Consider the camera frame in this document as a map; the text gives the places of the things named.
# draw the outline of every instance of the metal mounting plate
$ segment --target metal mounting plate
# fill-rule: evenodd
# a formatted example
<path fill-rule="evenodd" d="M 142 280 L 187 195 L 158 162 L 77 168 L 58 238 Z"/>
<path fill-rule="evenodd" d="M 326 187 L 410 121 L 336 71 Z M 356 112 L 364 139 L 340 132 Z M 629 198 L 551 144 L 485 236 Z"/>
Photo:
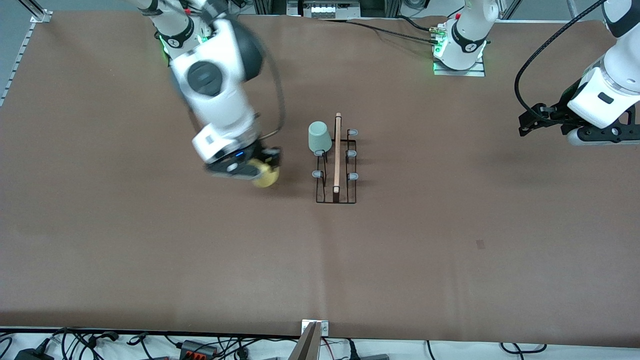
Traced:
<path fill-rule="evenodd" d="M 307 325 L 309 325 L 310 322 L 321 322 L 322 323 L 321 336 L 324 338 L 329 336 L 329 320 L 302 320 L 302 325 L 300 327 L 300 334 L 305 332 L 305 329 L 307 328 Z"/>
<path fill-rule="evenodd" d="M 435 75 L 451 75 L 451 76 L 475 76 L 484 77 L 484 57 L 480 57 L 476 63 L 467 70 L 453 70 L 442 63 L 442 61 L 433 59 L 433 73 Z"/>

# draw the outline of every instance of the black cable bundle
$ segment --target black cable bundle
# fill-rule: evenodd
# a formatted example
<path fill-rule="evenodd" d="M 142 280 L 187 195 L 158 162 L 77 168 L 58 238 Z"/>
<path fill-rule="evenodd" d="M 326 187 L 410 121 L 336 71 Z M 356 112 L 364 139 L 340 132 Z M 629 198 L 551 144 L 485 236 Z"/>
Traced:
<path fill-rule="evenodd" d="M 349 342 L 349 348 L 351 349 L 351 356 L 349 357 L 349 360 L 360 360 L 358 350 L 356 349 L 356 345 L 353 343 L 353 340 L 347 339 L 347 341 Z"/>
<path fill-rule="evenodd" d="M 518 355 L 520 356 L 520 360 L 524 360 L 524 354 L 539 354 L 543 351 L 545 351 L 547 349 L 547 344 L 543 344 L 541 348 L 537 349 L 537 350 L 522 350 L 518 344 L 516 343 L 511 343 L 513 345 L 513 347 L 516 348 L 516 351 L 512 351 L 507 349 L 506 347 L 504 347 L 504 343 L 500 343 L 500 348 L 503 349 L 503 351 L 511 354 L 511 355 Z"/>
<path fill-rule="evenodd" d="M 6 354 L 6 352 L 9 351 L 9 348 L 11 347 L 11 344 L 13 343 L 13 339 L 12 338 L 3 338 L 3 339 L 0 340 L 0 344 L 2 344 L 4 342 L 8 342 L 8 344 L 6 345 L 6 347 L 4 348 L 2 353 L 0 354 L 0 359 L 2 359 L 3 356 Z"/>
<path fill-rule="evenodd" d="M 82 350 L 80 350 L 80 355 L 78 355 L 78 359 L 82 360 L 82 356 L 84 355 L 84 352 L 89 349 L 89 351 L 92 353 L 93 355 L 93 360 L 104 360 L 104 358 L 98 354 L 95 351 L 95 347 L 98 345 L 98 340 L 102 339 L 102 338 L 108 338 L 111 341 L 116 341 L 118 339 L 118 334 L 114 331 L 105 331 L 103 332 L 101 335 L 91 335 L 91 334 L 78 334 L 77 332 L 68 329 L 68 328 L 62 328 L 61 330 L 59 330 L 62 332 L 62 342 L 61 342 L 61 351 L 62 351 L 62 358 L 64 360 L 72 360 L 73 356 L 74 356 L 74 352 L 76 351 L 76 348 L 79 344 L 82 344 L 84 347 Z M 71 342 L 71 345 L 69 345 L 69 347 L 67 348 L 65 346 L 65 340 L 67 339 L 67 334 L 71 334 L 75 337 L 74 341 Z"/>

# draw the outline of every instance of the electrical connector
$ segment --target electrical connector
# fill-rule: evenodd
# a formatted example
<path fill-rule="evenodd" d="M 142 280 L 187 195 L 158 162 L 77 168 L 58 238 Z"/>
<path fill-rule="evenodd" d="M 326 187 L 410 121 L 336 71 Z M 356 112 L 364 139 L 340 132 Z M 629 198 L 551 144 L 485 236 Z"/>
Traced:
<path fill-rule="evenodd" d="M 186 340 L 180 347 L 180 358 L 190 360 L 213 360 L 217 352 L 216 347 Z"/>
<path fill-rule="evenodd" d="M 249 350 L 246 347 L 238 349 L 236 354 L 240 360 L 249 360 Z"/>
<path fill-rule="evenodd" d="M 429 28 L 429 32 L 432 34 L 446 35 L 447 29 L 432 26 Z"/>
<path fill-rule="evenodd" d="M 24 350 L 20 350 L 18 354 L 15 356 L 14 360 L 54 360 L 54 359 L 53 359 L 53 356 L 49 356 L 45 353 L 41 353 L 37 349 L 26 348 Z"/>

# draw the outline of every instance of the gray floor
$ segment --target gray floor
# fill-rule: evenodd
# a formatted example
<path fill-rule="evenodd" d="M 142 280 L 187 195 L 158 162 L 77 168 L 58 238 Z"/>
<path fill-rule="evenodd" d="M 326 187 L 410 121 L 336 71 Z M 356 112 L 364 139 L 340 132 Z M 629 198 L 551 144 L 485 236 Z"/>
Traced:
<path fill-rule="evenodd" d="M 39 0 L 42 7 L 57 10 L 135 10 L 122 0 Z M 9 80 L 20 45 L 29 30 L 29 13 L 18 0 L 0 0 L 0 84 Z"/>
<path fill-rule="evenodd" d="M 594 0 L 574 0 L 578 12 L 583 11 Z M 40 0 L 46 9 L 58 10 L 135 10 L 123 0 Z M 403 4 L 401 12 L 410 16 L 448 15 L 464 4 L 464 0 L 431 0 L 428 9 L 416 12 Z M 18 0 L 0 0 L 0 84 L 6 84 L 18 55 L 20 45 L 29 29 L 31 14 Z M 523 20 L 569 20 L 566 0 L 523 0 L 513 19 Z M 603 19 L 602 11 L 595 10 L 586 19 Z"/>

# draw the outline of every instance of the green cup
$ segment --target green cup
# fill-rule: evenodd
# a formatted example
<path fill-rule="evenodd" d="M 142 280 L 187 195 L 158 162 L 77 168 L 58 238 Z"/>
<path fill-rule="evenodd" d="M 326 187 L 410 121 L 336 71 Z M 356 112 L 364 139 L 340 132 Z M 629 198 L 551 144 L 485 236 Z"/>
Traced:
<path fill-rule="evenodd" d="M 331 149 L 332 141 L 326 124 L 316 121 L 309 125 L 309 149 L 316 155 L 322 155 Z"/>

